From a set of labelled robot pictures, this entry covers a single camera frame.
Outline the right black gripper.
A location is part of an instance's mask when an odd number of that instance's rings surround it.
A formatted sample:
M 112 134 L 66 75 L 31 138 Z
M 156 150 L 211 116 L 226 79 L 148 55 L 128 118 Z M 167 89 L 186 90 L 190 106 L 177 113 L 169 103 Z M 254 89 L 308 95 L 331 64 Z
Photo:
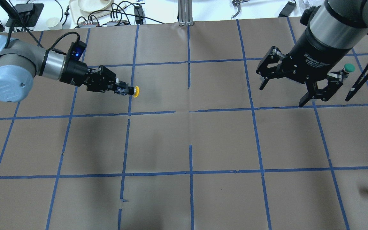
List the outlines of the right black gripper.
M 257 67 L 263 90 L 272 79 L 288 78 L 306 85 L 307 93 L 298 106 L 311 100 L 328 101 L 343 86 L 342 70 L 331 69 L 344 57 L 345 50 L 321 44 L 315 38 L 303 35 L 288 54 L 282 54 L 276 46 L 269 48 Z

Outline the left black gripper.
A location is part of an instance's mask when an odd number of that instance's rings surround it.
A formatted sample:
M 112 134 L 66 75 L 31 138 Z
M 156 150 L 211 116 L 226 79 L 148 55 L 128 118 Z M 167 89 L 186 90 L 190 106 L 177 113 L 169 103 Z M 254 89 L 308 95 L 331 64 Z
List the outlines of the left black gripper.
M 123 96 L 127 88 L 127 83 L 117 79 L 116 74 L 107 67 L 89 68 L 85 63 L 75 60 L 65 63 L 59 81 L 77 87 L 85 85 L 87 91 L 92 92 L 114 91 L 119 96 Z

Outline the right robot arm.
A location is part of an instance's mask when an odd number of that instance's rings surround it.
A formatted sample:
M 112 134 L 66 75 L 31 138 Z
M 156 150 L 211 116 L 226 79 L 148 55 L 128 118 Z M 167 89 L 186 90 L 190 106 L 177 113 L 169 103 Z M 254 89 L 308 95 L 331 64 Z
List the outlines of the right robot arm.
M 325 0 L 320 6 L 304 11 L 300 22 L 306 26 L 288 54 L 270 47 L 256 73 L 263 82 L 288 78 L 306 85 L 307 93 L 299 101 L 302 107 L 310 100 L 329 101 L 352 72 L 350 66 L 340 71 L 331 69 L 365 36 L 368 35 L 368 0 Z M 362 74 L 346 96 L 349 101 L 368 80 Z

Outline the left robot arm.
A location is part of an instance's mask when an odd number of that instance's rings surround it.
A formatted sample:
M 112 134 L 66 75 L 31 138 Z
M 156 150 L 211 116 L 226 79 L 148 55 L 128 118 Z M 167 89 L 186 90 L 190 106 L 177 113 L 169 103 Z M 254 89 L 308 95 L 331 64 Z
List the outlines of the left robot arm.
M 15 103 L 25 99 L 36 76 L 76 87 L 85 85 L 90 92 L 139 95 L 139 87 L 129 86 L 107 67 L 90 68 L 80 61 L 86 46 L 78 34 L 67 53 L 55 49 L 55 45 L 45 49 L 0 35 L 0 101 Z

